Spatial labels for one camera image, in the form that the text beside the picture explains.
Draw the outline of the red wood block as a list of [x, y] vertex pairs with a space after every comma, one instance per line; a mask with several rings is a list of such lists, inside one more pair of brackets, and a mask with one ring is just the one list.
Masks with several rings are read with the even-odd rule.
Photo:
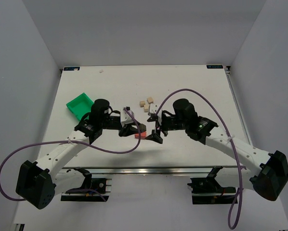
[[136, 133], [134, 135], [135, 139], [141, 139], [141, 140], [145, 140], [146, 137], [147, 137], [147, 132], [144, 131], [144, 132], [141, 132], [140, 134], [139, 133]]

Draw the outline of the wood cube with red square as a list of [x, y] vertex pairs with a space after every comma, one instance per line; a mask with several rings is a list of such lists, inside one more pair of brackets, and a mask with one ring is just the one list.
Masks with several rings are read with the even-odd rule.
[[148, 111], [149, 111], [149, 106], [150, 106], [149, 104], [145, 104], [145, 105], [144, 105], [144, 112], [145, 112], [145, 113], [148, 113]]

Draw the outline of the green plastic tray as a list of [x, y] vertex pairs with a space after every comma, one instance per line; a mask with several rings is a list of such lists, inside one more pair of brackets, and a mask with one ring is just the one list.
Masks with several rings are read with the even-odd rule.
[[82, 93], [66, 104], [68, 110], [80, 121], [82, 117], [91, 111], [94, 102], [86, 93]]

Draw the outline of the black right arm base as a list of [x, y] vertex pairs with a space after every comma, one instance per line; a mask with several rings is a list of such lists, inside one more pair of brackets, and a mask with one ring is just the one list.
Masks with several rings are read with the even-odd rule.
[[216, 181], [221, 170], [223, 167], [214, 167], [206, 177], [190, 179], [187, 185], [191, 189], [194, 205], [226, 205], [232, 202], [237, 204], [236, 188], [222, 187]]

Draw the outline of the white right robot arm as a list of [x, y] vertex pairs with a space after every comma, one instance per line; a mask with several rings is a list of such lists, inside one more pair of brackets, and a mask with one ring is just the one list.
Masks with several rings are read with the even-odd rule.
[[174, 113], [158, 111], [156, 104], [148, 107], [148, 121], [155, 123], [147, 140], [162, 144], [162, 136], [169, 131], [183, 130], [187, 136], [203, 145], [214, 148], [246, 167], [242, 172], [243, 180], [250, 182], [251, 189], [269, 201], [275, 201], [288, 182], [288, 162], [280, 151], [270, 153], [227, 135], [218, 124], [206, 117], [199, 116], [187, 99], [173, 103]]

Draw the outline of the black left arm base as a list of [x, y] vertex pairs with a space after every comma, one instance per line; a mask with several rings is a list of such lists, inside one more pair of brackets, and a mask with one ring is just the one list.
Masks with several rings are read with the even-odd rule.
[[93, 177], [92, 173], [84, 168], [76, 167], [74, 170], [84, 177], [79, 187], [73, 187], [61, 195], [64, 202], [107, 202], [112, 186], [112, 179], [105, 177]]

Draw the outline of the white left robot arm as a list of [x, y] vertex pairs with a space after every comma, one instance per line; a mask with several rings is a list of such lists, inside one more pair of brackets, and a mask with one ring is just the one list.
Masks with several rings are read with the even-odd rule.
[[129, 107], [113, 111], [109, 101], [97, 99], [90, 112], [84, 114], [74, 130], [57, 147], [34, 162], [25, 161], [19, 170], [16, 193], [37, 209], [45, 208], [60, 193], [98, 194], [92, 174], [82, 167], [60, 171], [82, 150], [91, 147], [103, 130], [116, 130], [120, 137], [141, 134], [146, 126], [134, 118]]

